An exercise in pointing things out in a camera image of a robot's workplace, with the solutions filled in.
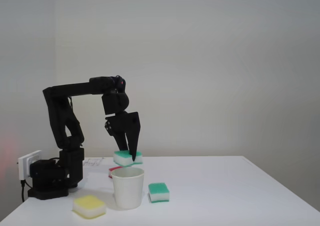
cable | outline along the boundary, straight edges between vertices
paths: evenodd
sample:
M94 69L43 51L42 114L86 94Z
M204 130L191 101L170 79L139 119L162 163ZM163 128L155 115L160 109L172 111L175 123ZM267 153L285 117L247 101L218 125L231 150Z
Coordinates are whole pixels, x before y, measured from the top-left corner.
M30 189L32 189L32 187L28 184L28 182L26 180L24 181L25 181L25 184L28 185Z
M21 186L22 186L22 191L21 191L21 198L22 198L22 202L25 201L25 184L26 181L25 180L20 180L21 182Z

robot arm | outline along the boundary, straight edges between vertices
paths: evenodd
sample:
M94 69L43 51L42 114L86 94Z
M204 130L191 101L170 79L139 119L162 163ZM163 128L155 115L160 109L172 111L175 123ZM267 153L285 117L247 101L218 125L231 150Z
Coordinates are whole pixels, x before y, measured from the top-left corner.
M120 150L128 150L136 159L140 121L137 112L126 113L129 99L125 93L126 82L120 76L91 78L87 83L59 85L43 90L48 106L50 125L57 146L62 149L59 161L39 160L30 165L33 188L29 197L46 200L68 195L83 178L85 140L69 98L80 95L102 95L107 122L105 128L115 138ZM66 127L71 135L67 136Z
M102 94L105 114L115 114L113 117L106 118L105 127L109 134L114 136L120 150L128 150L125 134L127 135L129 151L132 159L135 160L140 122L137 112L128 114L124 111L129 105L125 89L126 82L120 76L91 78L88 83L60 85L45 89L43 93L57 146L62 150L72 150L80 147L85 140L68 98ZM69 137L66 134L66 127L71 132Z

green and white sponge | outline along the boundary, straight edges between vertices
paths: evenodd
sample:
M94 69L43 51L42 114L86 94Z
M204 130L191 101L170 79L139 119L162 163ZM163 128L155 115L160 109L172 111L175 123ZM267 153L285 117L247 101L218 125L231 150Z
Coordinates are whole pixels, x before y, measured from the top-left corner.
M149 184L151 203L169 202L170 192L165 183Z
M132 160L129 150L115 151L113 155L113 161L122 167L128 167L131 165L142 164L142 153L137 151L135 161Z

white cup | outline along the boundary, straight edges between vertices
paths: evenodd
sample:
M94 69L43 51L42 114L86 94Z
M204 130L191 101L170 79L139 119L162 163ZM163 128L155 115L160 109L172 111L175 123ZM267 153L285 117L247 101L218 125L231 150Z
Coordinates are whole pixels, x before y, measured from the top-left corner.
M142 201L144 170L124 167L113 170L111 175L116 205L125 210L139 207Z

power strip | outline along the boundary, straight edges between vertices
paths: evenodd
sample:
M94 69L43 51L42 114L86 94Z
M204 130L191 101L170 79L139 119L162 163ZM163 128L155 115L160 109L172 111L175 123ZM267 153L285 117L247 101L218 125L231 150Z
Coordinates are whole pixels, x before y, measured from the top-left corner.
M37 150L18 158L19 180L25 180L30 177L30 165L35 161L42 159L42 151Z

